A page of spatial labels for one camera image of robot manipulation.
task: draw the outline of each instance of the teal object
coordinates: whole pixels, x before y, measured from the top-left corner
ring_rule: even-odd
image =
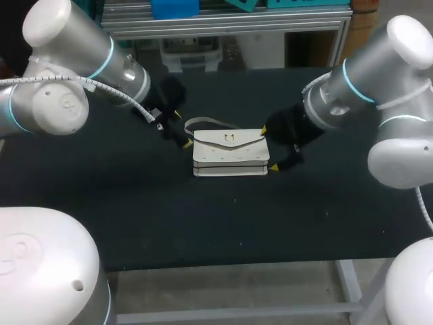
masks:
[[[365,95],[363,95],[351,82],[350,82],[350,79],[349,79],[349,77],[348,77],[348,75],[347,75],[347,71],[346,71],[346,60],[347,59],[344,59],[344,62],[343,62],[343,76],[344,76],[344,79],[346,80],[346,82],[347,82],[347,84],[349,85],[349,87],[353,90],[353,92],[355,93],[355,94],[357,94],[360,98],[362,98],[363,100],[365,100],[366,102],[369,102],[369,103],[374,103],[374,100],[372,100],[371,98],[368,98],[367,96],[365,96]]]
[[[245,10],[246,12],[252,12],[258,0],[225,0],[236,7]]]
[[[306,7],[311,5],[348,5],[350,0],[267,0],[268,8]]]
[[[95,0],[72,0],[75,2],[90,18],[94,19],[96,14]]]

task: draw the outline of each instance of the storage container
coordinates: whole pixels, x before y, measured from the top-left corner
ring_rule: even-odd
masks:
[[[223,60],[223,47],[218,37],[163,39],[160,42],[162,63],[169,72],[183,72],[185,68],[204,68],[217,71]]]

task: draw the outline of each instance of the white purse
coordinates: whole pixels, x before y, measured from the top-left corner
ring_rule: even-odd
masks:
[[[189,131],[197,122],[211,122],[227,130]],[[195,176],[247,176],[268,173],[269,151],[261,129],[238,129],[212,118],[193,118],[185,132],[194,136],[193,174]]]

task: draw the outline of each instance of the black tabletop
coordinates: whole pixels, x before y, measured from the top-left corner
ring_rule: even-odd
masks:
[[[261,128],[324,72],[185,74],[183,116]],[[386,188],[369,174],[377,125],[375,112],[362,114],[309,145],[306,162],[286,173],[197,178],[191,149],[92,98],[76,135],[7,140],[0,206],[77,218],[108,270],[393,257],[430,233],[413,190]],[[281,158],[282,148],[269,146],[271,160]],[[433,189],[423,191],[429,208]]]

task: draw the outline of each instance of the gray floor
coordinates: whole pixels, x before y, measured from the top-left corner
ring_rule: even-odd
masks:
[[[363,290],[382,262],[355,261]],[[334,263],[327,261],[156,269],[120,272],[110,278],[117,280],[118,313],[342,301]],[[200,321],[200,324],[347,325],[348,320],[339,315]],[[386,324],[384,315],[374,322]]]

